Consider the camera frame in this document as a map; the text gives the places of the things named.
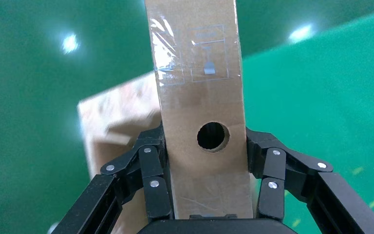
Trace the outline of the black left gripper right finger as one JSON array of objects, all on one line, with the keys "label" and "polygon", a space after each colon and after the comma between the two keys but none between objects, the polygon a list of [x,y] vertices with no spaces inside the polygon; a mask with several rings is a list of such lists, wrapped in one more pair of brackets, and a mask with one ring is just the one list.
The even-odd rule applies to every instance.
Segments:
[{"label": "black left gripper right finger", "polygon": [[289,149],[270,133],[247,129],[246,143],[248,170],[261,180],[257,218],[282,222],[289,192],[323,234],[374,234],[374,212],[329,162]]}]

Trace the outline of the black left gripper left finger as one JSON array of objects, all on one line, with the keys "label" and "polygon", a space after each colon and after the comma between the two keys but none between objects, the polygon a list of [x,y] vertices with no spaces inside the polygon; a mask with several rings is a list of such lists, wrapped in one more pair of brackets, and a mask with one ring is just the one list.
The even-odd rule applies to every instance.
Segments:
[{"label": "black left gripper left finger", "polygon": [[101,167],[54,229],[55,234],[110,234],[123,205],[143,189],[149,222],[172,219],[166,183],[168,155],[163,126],[143,131],[134,146]]}]

